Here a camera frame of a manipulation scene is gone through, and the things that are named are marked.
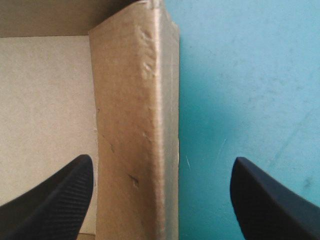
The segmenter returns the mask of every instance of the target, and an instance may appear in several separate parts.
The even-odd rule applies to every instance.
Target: black object
[[[80,155],[35,188],[0,206],[0,240],[77,239],[93,185],[91,158]]]
[[[235,160],[231,202],[247,240],[320,240],[320,208],[244,157]]]

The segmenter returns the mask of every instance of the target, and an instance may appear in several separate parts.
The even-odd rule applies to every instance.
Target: blue painted wall
[[[236,156],[320,206],[320,1],[166,6],[181,30],[180,239],[243,240]]]

